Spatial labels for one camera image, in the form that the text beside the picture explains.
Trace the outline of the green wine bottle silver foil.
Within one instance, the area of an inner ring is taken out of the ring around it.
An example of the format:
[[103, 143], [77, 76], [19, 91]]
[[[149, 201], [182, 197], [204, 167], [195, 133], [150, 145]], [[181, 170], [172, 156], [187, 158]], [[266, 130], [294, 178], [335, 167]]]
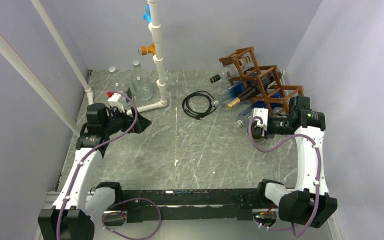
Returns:
[[262, 145], [269, 139], [267, 136], [265, 136], [264, 130], [260, 128], [252, 131], [252, 137], [257, 145]]

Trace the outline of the clear bottle green label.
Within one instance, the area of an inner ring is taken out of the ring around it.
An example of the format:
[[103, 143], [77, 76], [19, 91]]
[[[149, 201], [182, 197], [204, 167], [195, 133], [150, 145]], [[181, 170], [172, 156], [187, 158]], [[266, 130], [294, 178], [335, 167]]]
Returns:
[[141, 101], [150, 100], [153, 97], [153, 91], [151, 89], [148, 77], [142, 70], [140, 61], [134, 60], [132, 62], [132, 65], [134, 70], [132, 85], [135, 91], [136, 98]]

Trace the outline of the clear bottle white cap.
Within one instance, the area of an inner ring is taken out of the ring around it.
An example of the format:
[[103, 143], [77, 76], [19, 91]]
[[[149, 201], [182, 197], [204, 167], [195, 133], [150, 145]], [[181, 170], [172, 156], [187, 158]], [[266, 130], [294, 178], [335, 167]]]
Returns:
[[133, 70], [132, 69], [124, 69], [124, 70], [119, 70], [116, 69], [115, 66], [110, 66], [108, 68], [108, 71], [110, 73], [110, 84], [109, 84], [109, 89], [107, 92], [123, 92], [128, 95], [128, 97], [132, 100], [135, 99], [134, 97], [134, 88], [132, 84], [133, 80]]

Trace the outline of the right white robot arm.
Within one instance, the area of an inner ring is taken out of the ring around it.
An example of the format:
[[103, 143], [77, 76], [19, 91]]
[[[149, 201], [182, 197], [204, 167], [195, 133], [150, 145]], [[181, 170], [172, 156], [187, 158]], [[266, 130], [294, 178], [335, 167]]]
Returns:
[[320, 228], [338, 208], [337, 199], [329, 195], [324, 175], [325, 115], [311, 109], [309, 97], [298, 95], [290, 99], [287, 116], [270, 116], [267, 120], [269, 136], [296, 140], [297, 180], [294, 190], [290, 190], [280, 182], [264, 179], [255, 194], [256, 203], [262, 208], [273, 203], [284, 222]]

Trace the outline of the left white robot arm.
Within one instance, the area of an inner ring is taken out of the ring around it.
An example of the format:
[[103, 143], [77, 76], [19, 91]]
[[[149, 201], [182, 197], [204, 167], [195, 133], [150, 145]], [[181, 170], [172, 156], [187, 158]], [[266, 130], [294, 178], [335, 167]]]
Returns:
[[107, 208], [124, 203], [118, 182], [102, 182], [92, 189], [95, 171], [102, 163], [110, 136], [142, 133], [152, 122], [133, 112], [94, 103], [87, 107], [86, 123], [76, 141], [75, 158], [67, 180], [50, 208], [42, 209], [38, 225], [45, 240], [92, 240], [95, 228]]

